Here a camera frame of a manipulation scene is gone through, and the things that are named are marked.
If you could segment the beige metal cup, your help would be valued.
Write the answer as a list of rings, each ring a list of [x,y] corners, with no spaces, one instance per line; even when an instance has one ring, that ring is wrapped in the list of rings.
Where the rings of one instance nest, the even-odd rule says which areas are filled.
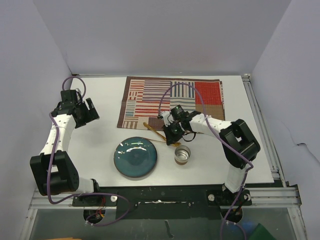
[[[174,160],[178,165],[185,165],[191,156],[190,149],[185,145],[178,146],[174,151]]]

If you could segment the gold fork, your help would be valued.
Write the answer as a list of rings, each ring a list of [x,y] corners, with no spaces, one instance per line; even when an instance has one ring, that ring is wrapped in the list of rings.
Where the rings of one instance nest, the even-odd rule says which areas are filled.
[[[148,123],[143,122],[144,127],[146,127],[148,130],[154,132],[157,136],[159,136],[160,138],[162,138],[164,141],[167,141],[166,137],[161,135],[157,130],[155,130],[154,128],[152,128]]]

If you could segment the patchwork striped cloth placemat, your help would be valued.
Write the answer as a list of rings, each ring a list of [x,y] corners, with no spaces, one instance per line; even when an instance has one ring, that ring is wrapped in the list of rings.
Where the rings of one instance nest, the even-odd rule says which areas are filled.
[[[126,78],[117,127],[146,130],[147,123],[161,131],[164,122],[158,118],[158,109],[169,111],[181,105],[184,111],[205,111],[218,120],[225,120],[223,83],[219,79],[190,79],[167,77],[128,76]]]

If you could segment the blue ceramic plate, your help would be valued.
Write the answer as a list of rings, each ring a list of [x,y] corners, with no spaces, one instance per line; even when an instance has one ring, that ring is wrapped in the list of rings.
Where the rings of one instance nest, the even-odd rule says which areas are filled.
[[[116,147],[113,162],[116,169],[128,178],[148,175],[156,166],[158,153],[155,145],[143,137],[130,137]]]

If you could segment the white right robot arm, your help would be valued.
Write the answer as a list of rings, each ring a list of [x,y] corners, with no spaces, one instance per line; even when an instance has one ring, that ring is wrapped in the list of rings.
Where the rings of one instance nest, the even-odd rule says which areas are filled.
[[[238,119],[225,121],[213,118],[199,111],[188,112],[181,105],[169,111],[162,111],[158,118],[163,120],[166,144],[172,145],[188,133],[205,134],[217,138],[229,162],[228,174],[222,192],[223,200],[230,205],[241,198],[239,190],[245,185],[248,171],[253,168],[252,161],[261,150],[258,140],[247,123]]]

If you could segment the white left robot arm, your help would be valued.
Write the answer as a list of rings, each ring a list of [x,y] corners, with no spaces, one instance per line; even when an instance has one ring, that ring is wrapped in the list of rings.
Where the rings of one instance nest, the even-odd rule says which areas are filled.
[[[77,90],[62,90],[61,101],[49,113],[51,129],[39,155],[30,159],[30,167],[42,196],[63,193],[84,194],[84,200],[95,206],[102,193],[93,178],[80,177],[67,151],[75,129],[98,120],[100,117],[90,98],[83,100]]]

